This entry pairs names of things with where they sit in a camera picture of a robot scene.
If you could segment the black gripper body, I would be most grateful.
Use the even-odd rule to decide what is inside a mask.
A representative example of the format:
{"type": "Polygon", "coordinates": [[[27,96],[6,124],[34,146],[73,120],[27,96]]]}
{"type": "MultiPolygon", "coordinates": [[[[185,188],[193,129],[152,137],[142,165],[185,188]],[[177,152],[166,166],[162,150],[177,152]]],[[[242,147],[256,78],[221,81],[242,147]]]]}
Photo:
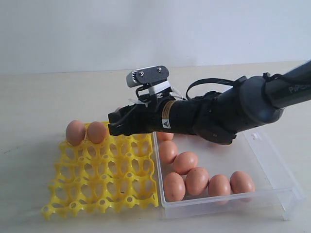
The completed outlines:
{"type": "Polygon", "coordinates": [[[133,104],[122,107],[117,111],[116,135],[129,136],[132,134],[166,132],[173,133],[173,129],[165,129],[162,123],[162,110],[165,104],[173,101],[173,97],[164,100],[153,100],[147,106],[133,104]]]}

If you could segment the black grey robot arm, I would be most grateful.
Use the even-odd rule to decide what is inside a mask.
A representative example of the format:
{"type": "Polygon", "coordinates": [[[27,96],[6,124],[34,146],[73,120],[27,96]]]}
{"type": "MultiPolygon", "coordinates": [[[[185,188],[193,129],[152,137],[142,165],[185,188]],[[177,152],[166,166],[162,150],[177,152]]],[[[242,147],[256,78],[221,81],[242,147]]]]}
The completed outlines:
{"type": "Polygon", "coordinates": [[[286,107],[311,98],[310,62],[285,74],[197,80],[192,86],[215,83],[229,89],[193,98],[178,95],[168,76],[165,66],[145,67],[127,75],[127,85],[136,88],[137,101],[108,115],[111,135],[177,133],[229,145],[237,133],[274,123],[286,107]]]}

